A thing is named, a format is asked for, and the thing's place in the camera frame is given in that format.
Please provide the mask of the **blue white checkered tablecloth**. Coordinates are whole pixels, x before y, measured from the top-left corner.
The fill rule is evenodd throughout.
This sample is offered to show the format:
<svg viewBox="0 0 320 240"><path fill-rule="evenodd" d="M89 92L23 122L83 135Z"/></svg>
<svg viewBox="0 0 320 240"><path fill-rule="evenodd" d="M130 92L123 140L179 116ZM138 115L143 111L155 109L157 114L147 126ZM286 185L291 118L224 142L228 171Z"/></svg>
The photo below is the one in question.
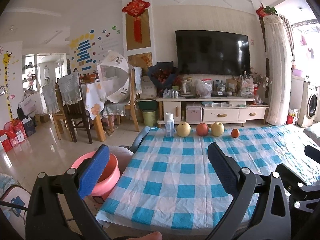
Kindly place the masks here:
<svg viewBox="0 0 320 240"><path fill-rule="evenodd" d="M208 159L218 144L227 156L256 174L285 164L308 184L319 180L319 165L304 154L313 141L294 126L242 128L238 138L166 137L150 129L121 178L97 213L97 220L137 229L205 235L232 201Z"/></svg>

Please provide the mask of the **large yellow pear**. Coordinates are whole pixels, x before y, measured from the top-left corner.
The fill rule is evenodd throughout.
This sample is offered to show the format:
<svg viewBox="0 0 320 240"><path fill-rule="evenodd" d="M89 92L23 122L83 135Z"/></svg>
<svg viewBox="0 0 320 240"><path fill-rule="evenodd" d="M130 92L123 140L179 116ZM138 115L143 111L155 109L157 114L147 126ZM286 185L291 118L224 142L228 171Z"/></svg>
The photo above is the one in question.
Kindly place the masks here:
<svg viewBox="0 0 320 240"><path fill-rule="evenodd" d="M221 122L215 122L211 124L210 129L214 137L220 137L225 131L224 125Z"/></svg>

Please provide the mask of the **small brown pear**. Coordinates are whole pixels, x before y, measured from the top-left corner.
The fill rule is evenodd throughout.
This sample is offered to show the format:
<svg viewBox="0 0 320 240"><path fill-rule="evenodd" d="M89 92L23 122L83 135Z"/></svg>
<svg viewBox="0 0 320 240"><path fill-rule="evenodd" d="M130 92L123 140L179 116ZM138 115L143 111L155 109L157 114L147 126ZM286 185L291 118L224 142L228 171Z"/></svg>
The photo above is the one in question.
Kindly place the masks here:
<svg viewBox="0 0 320 240"><path fill-rule="evenodd" d="M191 126L187 122L180 122L176 128L179 137L187 137L191 132Z"/></svg>

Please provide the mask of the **red chinese knot decoration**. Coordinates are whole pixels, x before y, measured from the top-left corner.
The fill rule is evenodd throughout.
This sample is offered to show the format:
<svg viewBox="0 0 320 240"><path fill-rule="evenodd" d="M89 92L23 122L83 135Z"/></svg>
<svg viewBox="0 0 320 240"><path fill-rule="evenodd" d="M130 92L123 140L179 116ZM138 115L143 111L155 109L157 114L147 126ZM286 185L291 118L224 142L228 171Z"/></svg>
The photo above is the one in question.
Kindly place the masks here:
<svg viewBox="0 0 320 240"><path fill-rule="evenodd" d="M142 30L140 16L150 7L151 3L144 0L132 0L122 8L123 13L134 18L133 20L133 31L134 39L138 43L142 43Z"/></svg>

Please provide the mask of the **white electric kettle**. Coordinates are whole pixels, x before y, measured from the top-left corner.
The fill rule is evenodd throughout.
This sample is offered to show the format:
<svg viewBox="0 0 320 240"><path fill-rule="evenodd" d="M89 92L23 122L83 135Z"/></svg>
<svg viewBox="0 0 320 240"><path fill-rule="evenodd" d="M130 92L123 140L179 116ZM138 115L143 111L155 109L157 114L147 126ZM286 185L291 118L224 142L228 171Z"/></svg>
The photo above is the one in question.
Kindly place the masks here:
<svg viewBox="0 0 320 240"><path fill-rule="evenodd" d="M192 77L186 77L182 80L179 95L185 98L194 96Z"/></svg>

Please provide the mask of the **giraffe height wall sticker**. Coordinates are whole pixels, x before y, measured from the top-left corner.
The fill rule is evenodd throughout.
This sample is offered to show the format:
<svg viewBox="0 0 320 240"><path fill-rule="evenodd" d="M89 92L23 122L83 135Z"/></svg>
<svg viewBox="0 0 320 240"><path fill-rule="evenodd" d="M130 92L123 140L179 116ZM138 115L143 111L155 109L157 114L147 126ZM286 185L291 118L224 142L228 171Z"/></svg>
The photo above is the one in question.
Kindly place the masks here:
<svg viewBox="0 0 320 240"><path fill-rule="evenodd" d="M10 121L13 120L13 113L12 113L12 109L11 109L11 102L10 102L10 95L9 95L9 75L8 75L8 71L9 71L9 64L10 64L10 60L12 58L12 51L9 52L8 50L3 54L3 59L2 59L2 63L4 66L4 85L3 85L3 90L4 90L4 96L5 96L5 105L8 109L9 112L9 118Z"/></svg>

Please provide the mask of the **washing machine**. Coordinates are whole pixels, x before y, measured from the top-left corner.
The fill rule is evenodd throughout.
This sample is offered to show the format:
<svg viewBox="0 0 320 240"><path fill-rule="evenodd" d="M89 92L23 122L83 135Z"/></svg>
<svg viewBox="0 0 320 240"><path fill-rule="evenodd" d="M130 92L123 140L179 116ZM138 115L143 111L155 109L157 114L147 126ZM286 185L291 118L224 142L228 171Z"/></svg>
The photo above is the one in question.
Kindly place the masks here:
<svg viewBox="0 0 320 240"><path fill-rule="evenodd" d="M302 101L297 124L300 127L312 126L318 108L319 88L312 85L310 81L304 81Z"/></svg>

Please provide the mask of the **orange tangerine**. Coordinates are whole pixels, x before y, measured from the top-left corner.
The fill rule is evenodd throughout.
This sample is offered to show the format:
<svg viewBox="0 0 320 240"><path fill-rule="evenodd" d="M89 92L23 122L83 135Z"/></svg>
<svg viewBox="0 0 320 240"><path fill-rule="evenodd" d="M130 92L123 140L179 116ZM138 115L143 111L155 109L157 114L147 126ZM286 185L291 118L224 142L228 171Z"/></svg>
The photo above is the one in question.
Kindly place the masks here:
<svg viewBox="0 0 320 240"><path fill-rule="evenodd" d="M239 135L240 135L239 129L235 128L235 129L233 129L233 130L231 131L231 136L232 136L233 138L238 138Z"/></svg>

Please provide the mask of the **red gift boxes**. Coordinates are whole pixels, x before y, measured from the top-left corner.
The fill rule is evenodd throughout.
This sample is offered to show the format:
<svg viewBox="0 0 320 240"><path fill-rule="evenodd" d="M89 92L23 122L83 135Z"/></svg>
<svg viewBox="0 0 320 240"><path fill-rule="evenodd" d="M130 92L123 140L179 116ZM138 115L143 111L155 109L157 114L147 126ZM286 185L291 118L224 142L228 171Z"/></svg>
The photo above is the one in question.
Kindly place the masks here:
<svg viewBox="0 0 320 240"><path fill-rule="evenodd" d="M31 117L23 120L14 119L13 121L7 122L4 128L1 129L1 146L5 152L9 152L35 132L36 129Z"/></svg>

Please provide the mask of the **white tv cabinet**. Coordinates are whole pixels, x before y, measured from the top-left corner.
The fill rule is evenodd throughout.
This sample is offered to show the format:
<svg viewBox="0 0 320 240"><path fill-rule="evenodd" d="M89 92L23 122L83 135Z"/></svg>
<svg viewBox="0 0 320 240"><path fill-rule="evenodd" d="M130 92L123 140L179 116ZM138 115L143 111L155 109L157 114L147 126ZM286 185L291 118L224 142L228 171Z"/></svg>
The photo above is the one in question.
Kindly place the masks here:
<svg viewBox="0 0 320 240"><path fill-rule="evenodd" d="M185 121L191 125L200 123L213 124L240 124L244 126L247 121L266 121L268 105L254 105L252 98L236 96L211 98L161 98L157 97L159 105L159 126L164 124L165 114L172 113L174 123L177 125Z"/></svg>

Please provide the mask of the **white plastic milk bottle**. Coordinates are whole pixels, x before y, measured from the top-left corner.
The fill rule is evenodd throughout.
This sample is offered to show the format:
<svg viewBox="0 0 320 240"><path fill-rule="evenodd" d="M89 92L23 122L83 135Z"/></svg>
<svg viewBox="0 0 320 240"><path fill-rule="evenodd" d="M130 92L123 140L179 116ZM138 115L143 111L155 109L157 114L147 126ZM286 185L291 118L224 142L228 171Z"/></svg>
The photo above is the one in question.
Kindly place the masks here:
<svg viewBox="0 0 320 240"><path fill-rule="evenodd" d="M165 136L170 138L174 136L174 116L173 113L168 112L164 116Z"/></svg>

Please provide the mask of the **red apple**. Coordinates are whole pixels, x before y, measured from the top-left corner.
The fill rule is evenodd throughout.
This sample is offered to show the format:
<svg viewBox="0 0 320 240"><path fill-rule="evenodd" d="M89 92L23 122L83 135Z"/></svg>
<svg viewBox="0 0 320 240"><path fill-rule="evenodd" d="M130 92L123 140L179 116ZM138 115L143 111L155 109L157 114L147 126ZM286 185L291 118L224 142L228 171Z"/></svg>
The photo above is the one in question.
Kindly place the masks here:
<svg viewBox="0 0 320 240"><path fill-rule="evenodd" d="M196 126L196 134L200 137L205 137L209 133L209 127L205 123L200 123Z"/></svg>

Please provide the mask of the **clear plastic bag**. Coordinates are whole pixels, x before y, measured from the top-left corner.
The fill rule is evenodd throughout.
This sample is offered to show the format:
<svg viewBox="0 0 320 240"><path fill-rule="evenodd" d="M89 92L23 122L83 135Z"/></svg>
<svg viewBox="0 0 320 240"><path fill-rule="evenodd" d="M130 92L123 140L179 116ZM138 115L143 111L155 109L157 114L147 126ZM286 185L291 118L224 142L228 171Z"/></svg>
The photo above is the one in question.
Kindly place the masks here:
<svg viewBox="0 0 320 240"><path fill-rule="evenodd" d="M213 90L213 83L211 79L197 79L195 80L195 93L199 98L210 98Z"/></svg>

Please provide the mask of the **dark wooden chair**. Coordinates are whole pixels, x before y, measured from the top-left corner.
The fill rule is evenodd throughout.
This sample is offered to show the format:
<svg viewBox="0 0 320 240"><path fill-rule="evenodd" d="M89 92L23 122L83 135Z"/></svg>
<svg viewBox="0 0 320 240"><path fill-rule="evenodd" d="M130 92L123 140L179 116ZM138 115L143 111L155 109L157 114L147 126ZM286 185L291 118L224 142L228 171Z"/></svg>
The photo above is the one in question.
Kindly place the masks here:
<svg viewBox="0 0 320 240"><path fill-rule="evenodd" d="M61 94L62 109L66 117L67 127L71 133L72 142L77 142L76 129L87 133L88 141L93 143L88 115L85 110L84 95L81 87L80 74L76 71L57 80Z"/></svg>

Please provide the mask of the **white standing air conditioner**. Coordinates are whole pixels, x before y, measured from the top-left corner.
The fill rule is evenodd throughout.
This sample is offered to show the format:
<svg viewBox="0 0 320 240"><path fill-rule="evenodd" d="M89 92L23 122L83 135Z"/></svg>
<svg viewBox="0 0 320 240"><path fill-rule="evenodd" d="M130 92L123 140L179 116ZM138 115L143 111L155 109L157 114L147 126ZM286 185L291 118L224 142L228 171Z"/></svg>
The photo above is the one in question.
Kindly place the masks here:
<svg viewBox="0 0 320 240"><path fill-rule="evenodd" d="M270 64L271 94L267 123L281 126L286 123L291 92L291 48L283 20L276 15L263 18L266 56Z"/></svg>

